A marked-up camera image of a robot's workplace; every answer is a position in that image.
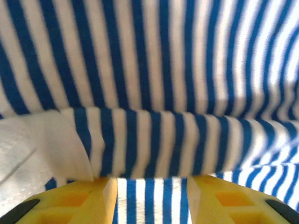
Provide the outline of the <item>blue white striped tank top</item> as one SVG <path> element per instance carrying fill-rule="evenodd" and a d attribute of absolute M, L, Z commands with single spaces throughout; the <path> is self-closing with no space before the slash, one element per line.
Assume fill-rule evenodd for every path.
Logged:
<path fill-rule="evenodd" d="M 115 178 L 112 224 L 192 224 L 196 176 L 299 213 L 299 0 L 0 0 L 0 217 Z"/>

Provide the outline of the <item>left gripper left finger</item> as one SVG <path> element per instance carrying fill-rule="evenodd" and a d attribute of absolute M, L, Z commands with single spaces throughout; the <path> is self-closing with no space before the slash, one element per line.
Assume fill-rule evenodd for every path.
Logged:
<path fill-rule="evenodd" d="M 0 224 L 112 224 L 117 180 L 75 181 L 26 199 Z"/>

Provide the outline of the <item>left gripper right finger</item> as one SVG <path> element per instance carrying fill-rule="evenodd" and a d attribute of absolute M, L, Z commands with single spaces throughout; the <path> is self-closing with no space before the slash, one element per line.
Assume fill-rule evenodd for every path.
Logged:
<path fill-rule="evenodd" d="M 192 224 L 299 224 L 277 198 L 213 176 L 188 178 Z"/>

